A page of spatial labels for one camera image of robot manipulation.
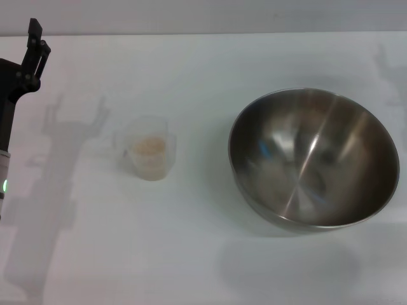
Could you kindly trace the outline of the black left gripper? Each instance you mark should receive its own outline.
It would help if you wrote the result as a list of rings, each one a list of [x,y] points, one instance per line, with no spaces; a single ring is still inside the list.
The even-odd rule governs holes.
[[[27,51],[21,65],[0,58],[0,150],[8,152],[18,86],[24,93],[33,93],[41,86],[41,76],[51,48],[42,37],[43,28],[31,18],[28,29]]]

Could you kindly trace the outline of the white rice grains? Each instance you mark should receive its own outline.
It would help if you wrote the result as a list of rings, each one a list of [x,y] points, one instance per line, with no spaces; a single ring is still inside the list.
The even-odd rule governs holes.
[[[132,146],[134,153],[142,155],[163,153],[165,149],[166,142],[161,137],[146,137]]]

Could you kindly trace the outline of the clear plastic measuring cup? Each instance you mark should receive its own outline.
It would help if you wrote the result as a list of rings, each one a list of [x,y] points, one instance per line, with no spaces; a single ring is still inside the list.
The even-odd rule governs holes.
[[[165,152],[142,155],[132,146],[146,137],[161,137],[166,142]],[[162,116],[139,116],[118,130],[113,137],[116,159],[131,166],[135,175],[148,181],[164,179],[176,162],[177,138],[169,131],[169,121]]]

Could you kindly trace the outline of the stainless steel mixing bowl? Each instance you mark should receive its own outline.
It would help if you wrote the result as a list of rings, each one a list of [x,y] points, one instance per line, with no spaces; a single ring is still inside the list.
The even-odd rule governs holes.
[[[251,102],[232,125],[228,159],[240,193],[264,220],[318,231],[377,215],[400,175],[382,122],[357,102],[315,88]]]

